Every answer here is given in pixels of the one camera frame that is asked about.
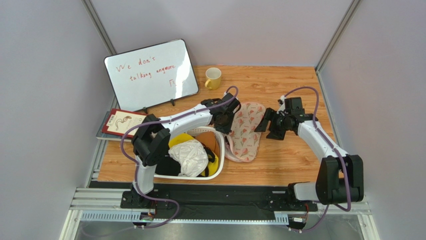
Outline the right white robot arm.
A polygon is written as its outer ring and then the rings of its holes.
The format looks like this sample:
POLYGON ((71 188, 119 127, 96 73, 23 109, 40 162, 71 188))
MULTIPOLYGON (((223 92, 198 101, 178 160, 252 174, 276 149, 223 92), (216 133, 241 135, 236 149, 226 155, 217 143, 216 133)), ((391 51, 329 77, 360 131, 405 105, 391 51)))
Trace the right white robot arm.
POLYGON ((350 204, 364 198, 364 164, 359 155, 339 147, 323 130, 312 113, 306 113, 300 97, 278 101, 279 110, 267 108, 256 132, 266 132, 268 139, 283 140, 287 132, 299 136, 314 152, 320 167, 315 182, 289 184, 293 198, 323 205, 350 204))

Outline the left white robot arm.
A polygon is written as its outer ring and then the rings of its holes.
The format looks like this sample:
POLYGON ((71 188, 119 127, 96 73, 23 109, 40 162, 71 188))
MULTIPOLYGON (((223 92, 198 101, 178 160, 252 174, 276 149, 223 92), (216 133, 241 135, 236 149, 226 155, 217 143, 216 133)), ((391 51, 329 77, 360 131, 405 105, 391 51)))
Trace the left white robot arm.
POLYGON ((206 99, 181 113, 157 118, 149 114, 132 137, 136 170, 133 187, 141 196, 154 188, 157 164, 169 151, 169 142, 189 130, 213 125, 217 132, 228 134, 241 103, 232 93, 222 98, 206 99))

